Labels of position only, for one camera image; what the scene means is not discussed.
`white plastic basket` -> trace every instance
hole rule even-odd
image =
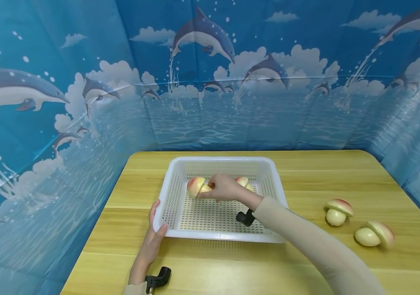
[[[250,227],[236,221],[236,215],[247,207],[239,202],[219,202],[190,198],[187,183],[193,177],[208,179],[217,173],[231,177],[245,176],[256,193],[277,199],[288,208],[284,189],[275,164],[263,157],[179,157],[170,162],[161,189],[154,218],[154,230],[164,223],[169,225],[166,236],[229,240],[262,243],[284,243],[272,230],[254,220]]]

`blue curtain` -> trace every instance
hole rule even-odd
[[[0,0],[0,294],[58,294],[139,150],[362,149],[420,208],[420,0]]]

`wrist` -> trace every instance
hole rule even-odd
[[[131,270],[129,271],[128,285],[140,285],[144,283],[148,270],[151,267],[151,263],[139,257],[136,257]]]
[[[251,209],[253,212],[259,207],[259,204],[262,202],[262,196],[259,196],[256,193],[251,192],[248,189],[244,188],[238,195],[238,202],[245,205],[247,208]]]

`mushroom toy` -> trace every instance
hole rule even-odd
[[[241,184],[243,187],[246,187],[251,192],[254,192],[254,187],[249,184],[249,179],[247,177],[238,177],[235,181]]]
[[[327,221],[331,226],[338,227],[346,221],[347,217],[353,217],[352,206],[343,199],[331,199],[325,204]]]
[[[190,198],[196,198],[199,193],[211,191],[211,187],[205,184],[204,177],[194,177],[187,184],[187,192]]]
[[[383,223],[368,221],[354,234],[356,241],[366,247],[381,245],[391,248],[395,243],[395,234]]]

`beige sleeve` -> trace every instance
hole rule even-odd
[[[335,295],[384,295],[386,292],[357,255],[336,238],[299,217],[278,201],[264,198],[254,217],[284,237],[318,269]]]
[[[124,288],[124,295],[147,295],[146,288],[148,286],[147,282],[141,283],[139,285],[128,285]]]

